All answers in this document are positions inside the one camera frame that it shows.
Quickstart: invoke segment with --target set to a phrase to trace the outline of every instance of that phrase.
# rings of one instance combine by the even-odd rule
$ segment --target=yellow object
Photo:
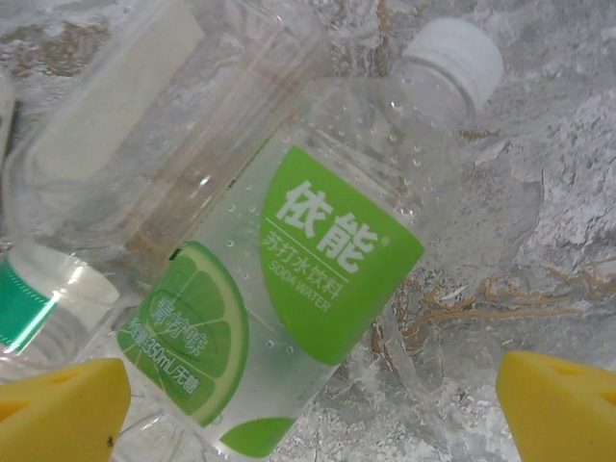
[[[616,373],[514,351],[497,394],[524,462],[616,460]]]
[[[0,462],[109,462],[131,391],[119,359],[0,386]]]

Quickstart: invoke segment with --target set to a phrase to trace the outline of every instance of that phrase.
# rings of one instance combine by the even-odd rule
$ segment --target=bottle neck
[[[475,117],[475,104],[469,94],[436,66],[403,61],[392,72],[393,85],[388,112],[403,129],[410,117],[423,116],[441,128],[450,129]]]

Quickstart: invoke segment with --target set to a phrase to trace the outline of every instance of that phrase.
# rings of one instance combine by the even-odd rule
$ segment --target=bottle label
[[[279,147],[243,170],[117,334],[212,424],[208,438],[250,457],[277,446],[424,251],[327,167]]]
[[[297,147],[271,182],[260,233],[278,317],[308,354],[332,366],[424,252],[393,217]]]
[[[21,352],[37,335],[56,307],[50,299],[26,284],[13,270],[9,258],[0,265],[0,342],[6,352]]]

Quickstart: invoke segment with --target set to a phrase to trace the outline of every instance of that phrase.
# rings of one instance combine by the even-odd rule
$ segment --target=lime slice graphic
[[[222,263],[203,245],[189,243],[117,341],[133,364],[205,426],[242,378],[246,310]]]

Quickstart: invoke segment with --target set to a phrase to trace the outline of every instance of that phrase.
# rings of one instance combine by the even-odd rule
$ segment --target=clear plastic bottle
[[[460,122],[503,72],[457,19],[389,79],[322,79],[118,326],[140,386],[232,460],[267,457],[447,219]]]
[[[74,361],[139,302],[306,84],[333,74],[316,17],[299,35],[266,4],[140,2],[10,156],[0,378]]]

